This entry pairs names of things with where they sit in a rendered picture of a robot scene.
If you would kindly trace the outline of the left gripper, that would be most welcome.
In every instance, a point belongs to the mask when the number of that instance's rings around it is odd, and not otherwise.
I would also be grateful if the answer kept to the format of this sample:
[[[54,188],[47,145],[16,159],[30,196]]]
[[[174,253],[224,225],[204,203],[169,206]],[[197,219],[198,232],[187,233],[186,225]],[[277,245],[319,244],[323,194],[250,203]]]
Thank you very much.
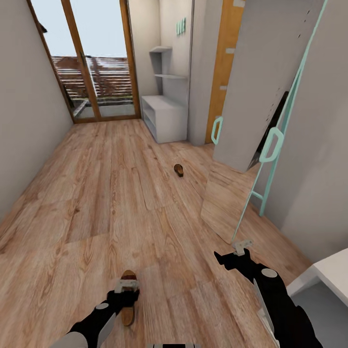
[[[134,302],[138,300],[140,290],[137,291],[133,290],[125,290],[122,293],[115,293],[114,291],[110,291],[107,293],[106,300],[110,300],[112,298],[115,298],[120,303],[120,308],[123,307],[132,307]]]

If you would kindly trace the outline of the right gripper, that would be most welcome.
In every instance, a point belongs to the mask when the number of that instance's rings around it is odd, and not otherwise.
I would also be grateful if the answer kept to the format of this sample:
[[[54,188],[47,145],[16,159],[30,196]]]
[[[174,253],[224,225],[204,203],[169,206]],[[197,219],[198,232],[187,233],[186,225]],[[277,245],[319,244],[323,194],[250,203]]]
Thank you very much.
[[[251,261],[249,250],[245,248],[244,251],[245,255],[243,256],[234,255],[234,253],[221,256],[216,252],[214,252],[214,255],[219,264],[224,264],[227,270],[236,268],[242,275],[244,275],[243,266],[247,261]]]

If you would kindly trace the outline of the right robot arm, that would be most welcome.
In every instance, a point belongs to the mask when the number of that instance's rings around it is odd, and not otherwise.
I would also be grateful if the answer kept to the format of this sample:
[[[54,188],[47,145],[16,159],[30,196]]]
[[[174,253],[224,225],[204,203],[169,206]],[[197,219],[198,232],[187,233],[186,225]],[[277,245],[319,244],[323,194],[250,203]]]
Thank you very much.
[[[280,348],[323,348],[315,337],[311,320],[301,306],[296,307],[292,302],[278,272],[264,264],[256,264],[246,249],[249,246],[253,246],[250,238],[233,243],[233,253],[221,256],[214,252],[214,255],[220,265],[224,264],[227,270],[236,268],[254,284]]]

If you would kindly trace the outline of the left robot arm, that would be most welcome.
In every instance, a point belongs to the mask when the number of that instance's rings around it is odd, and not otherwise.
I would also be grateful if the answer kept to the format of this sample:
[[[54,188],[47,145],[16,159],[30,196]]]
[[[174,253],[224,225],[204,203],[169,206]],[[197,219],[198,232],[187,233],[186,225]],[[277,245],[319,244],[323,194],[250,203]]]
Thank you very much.
[[[135,288],[138,281],[120,279],[116,281],[114,291],[107,293],[107,298],[94,308],[94,312],[81,322],[73,325],[71,330],[50,348],[99,348],[113,330],[116,316],[123,307],[132,307],[138,300],[140,290]]]

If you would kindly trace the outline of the sandal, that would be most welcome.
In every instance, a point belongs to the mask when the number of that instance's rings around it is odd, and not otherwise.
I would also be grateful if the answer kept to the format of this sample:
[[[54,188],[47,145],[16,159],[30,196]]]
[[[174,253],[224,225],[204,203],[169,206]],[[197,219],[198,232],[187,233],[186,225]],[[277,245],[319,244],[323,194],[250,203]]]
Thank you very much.
[[[184,172],[183,172],[183,167],[180,164],[176,164],[174,166],[174,170],[178,172],[179,177],[183,177]]]
[[[126,270],[121,277],[121,279],[133,279],[137,280],[135,273],[131,270]],[[135,288],[123,288],[124,290],[133,290],[134,292],[138,290],[138,286]],[[132,307],[123,307],[122,311],[122,323],[124,326],[131,326],[135,319],[135,304]]]

